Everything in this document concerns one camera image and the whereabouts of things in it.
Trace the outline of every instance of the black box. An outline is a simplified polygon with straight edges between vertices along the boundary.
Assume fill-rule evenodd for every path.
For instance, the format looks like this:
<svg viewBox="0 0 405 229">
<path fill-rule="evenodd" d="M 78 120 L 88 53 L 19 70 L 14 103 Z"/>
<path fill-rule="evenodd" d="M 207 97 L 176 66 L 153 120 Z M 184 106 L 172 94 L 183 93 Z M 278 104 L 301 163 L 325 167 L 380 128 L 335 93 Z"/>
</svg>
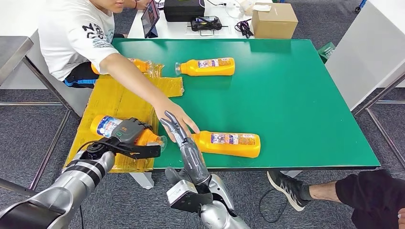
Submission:
<svg viewBox="0 0 405 229">
<path fill-rule="evenodd" d="M 165 0 L 164 13 L 166 21 L 190 22 L 196 17 L 203 17 L 205 8 L 204 0 Z"/>
</svg>

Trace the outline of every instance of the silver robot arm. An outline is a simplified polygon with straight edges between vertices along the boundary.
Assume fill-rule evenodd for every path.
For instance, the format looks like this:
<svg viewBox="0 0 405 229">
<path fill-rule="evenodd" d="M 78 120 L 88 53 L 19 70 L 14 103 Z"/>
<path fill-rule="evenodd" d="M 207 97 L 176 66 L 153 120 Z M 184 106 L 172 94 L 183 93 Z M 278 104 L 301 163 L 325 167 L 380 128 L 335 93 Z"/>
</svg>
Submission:
<svg viewBox="0 0 405 229">
<path fill-rule="evenodd" d="M 68 228 L 79 206 L 115 162 L 111 151 L 97 160 L 81 160 L 83 152 L 76 154 L 49 188 L 0 212 L 0 228 Z"/>
<path fill-rule="evenodd" d="M 174 186 L 167 191 L 172 208 L 197 212 L 209 229 L 250 229 L 234 211 L 234 202 L 223 181 L 216 174 L 210 174 L 203 156 L 194 141 L 187 137 L 176 117 L 166 111 L 170 119 L 160 122 L 174 135 L 181 151 L 184 169 L 177 172 L 169 167 L 165 174 Z"/>
<path fill-rule="evenodd" d="M 132 159 L 160 156 L 160 146 L 134 145 L 145 128 L 149 126 L 138 119 L 124 120 L 112 137 L 79 151 L 49 188 L 1 211 L 0 229 L 67 229 L 82 202 L 113 167 L 117 153 Z"/>
</svg>

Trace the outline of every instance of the brown box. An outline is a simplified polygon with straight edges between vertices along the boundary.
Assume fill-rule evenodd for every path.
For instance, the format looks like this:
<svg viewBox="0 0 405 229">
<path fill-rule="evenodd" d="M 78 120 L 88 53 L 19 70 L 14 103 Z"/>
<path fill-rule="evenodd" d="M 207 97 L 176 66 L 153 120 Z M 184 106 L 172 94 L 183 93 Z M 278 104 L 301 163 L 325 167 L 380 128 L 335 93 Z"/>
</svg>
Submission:
<svg viewBox="0 0 405 229">
<path fill-rule="evenodd" d="M 289 3 L 257 3 L 271 6 L 270 11 L 253 11 L 252 26 L 255 38 L 291 39 L 298 24 Z"/>
</svg>

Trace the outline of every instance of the man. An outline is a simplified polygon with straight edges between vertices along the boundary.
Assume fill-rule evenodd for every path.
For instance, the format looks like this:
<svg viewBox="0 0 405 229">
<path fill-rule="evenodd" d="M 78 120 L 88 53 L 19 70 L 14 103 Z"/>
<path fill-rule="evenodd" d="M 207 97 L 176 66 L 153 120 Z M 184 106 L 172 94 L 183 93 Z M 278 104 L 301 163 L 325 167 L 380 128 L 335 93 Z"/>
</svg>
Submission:
<svg viewBox="0 0 405 229">
<path fill-rule="evenodd" d="M 358 229 L 405 229 L 405 181 L 392 178 L 386 170 L 318 185 L 303 185 L 275 170 L 268 171 L 267 177 L 297 211 L 314 199 L 330 200 L 354 208 L 352 221 Z"/>
<path fill-rule="evenodd" d="M 110 74 L 131 92 L 150 103 L 159 119 L 165 117 L 166 110 L 170 111 L 187 134 L 190 135 L 190 131 L 186 125 L 198 133 L 197 125 L 183 109 L 168 99 L 111 45 L 114 38 L 113 13 L 121 13 L 124 6 L 141 10 L 149 2 L 150 0 L 48 0 L 39 20 L 41 52 L 49 72 L 67 86 L 93 88 L 98 74 L 93 73 L 92 63 L 101 74 Z M 142 59 L 142 54 L 139 53 L 137 57 Z"/>
</svg>

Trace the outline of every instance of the orange bottle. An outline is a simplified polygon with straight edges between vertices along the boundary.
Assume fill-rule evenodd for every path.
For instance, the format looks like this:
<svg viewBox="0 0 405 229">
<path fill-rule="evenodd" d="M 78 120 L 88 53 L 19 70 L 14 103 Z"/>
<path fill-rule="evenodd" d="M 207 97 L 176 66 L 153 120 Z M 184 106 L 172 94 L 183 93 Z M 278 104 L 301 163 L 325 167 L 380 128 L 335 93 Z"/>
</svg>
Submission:
<svg viewBox="0 0 405 229">
<path fill-rule="evenodd" d="M 255 134 L 235 134 L 201 131 L 192 139 L 201 152 L 233 156 L 257 157 L 260 153 L 260 137 Z"/>
<path fill-rule="evenodd" d="M 209 60 L 189 60 L 186 63 L 175 63 L 177 75 L 233 75 L 235 73 L 235 60 L 233 58 L 219 58 Z"/>
<path fill-rule="evenodd" d="M 133 58 L 128 58 L 128 60 L 130 60 L 131 62 L 134 63 L 134 65 L 143 73 L 147 72 L 149 69 L 149 66 L 151 64 L 150 61 L 142 61 L 140 59 L 133 59 Z M 100 74 L 98 72 L 98 70 L 96 69 L 96 67 L 91 64 L 91 69 L 93 70 L 94 73 L 96 74 Z"/>
<path fill-rule="evenodd" d="M 91 125 L 90 131 L 102 137 L 111 137 L 112 131 L 122 122 L 121 119 L 107 115 L 97 115 Z M 137 146 L 160 145 L 160 151 L 163 152 L 167 145 L 166 136 L 158 136 L 150 129 L 145 129 L 135 140 Z"/>
</svg>

